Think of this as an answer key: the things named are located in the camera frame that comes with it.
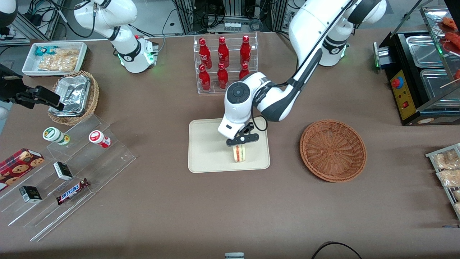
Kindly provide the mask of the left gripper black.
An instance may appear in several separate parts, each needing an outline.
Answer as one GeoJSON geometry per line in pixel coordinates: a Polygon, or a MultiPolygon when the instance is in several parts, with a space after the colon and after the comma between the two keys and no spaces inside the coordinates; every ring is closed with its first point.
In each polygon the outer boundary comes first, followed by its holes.
{"type": "Polygon", "coordinates": [[[259,140],[259,134],[252,133],[254,128],[255,128],[254,123],[249,122],[244,127],[244,135],[243,136],[237,136],[234,139],[227,139],[226,145],[227,146],[236,146],[236,145],[242,145],[242,144],[245,144],[245,143],[258,141],[259,140]]]}

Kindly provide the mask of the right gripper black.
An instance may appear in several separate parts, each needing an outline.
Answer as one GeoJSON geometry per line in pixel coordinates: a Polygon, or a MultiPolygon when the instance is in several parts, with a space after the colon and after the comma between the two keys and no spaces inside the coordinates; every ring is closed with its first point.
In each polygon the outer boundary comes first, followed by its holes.
{"type": "Polygon", "coordinates": [[[0,100],[16,103],[25,108],[34,108],[37,103],[48,105],[62,111],[65,105],[60,101],[61,96],[43,86],[36,86],[35,95],[24,92],[22,76],[8,67],[0,64],[0,100]]]}

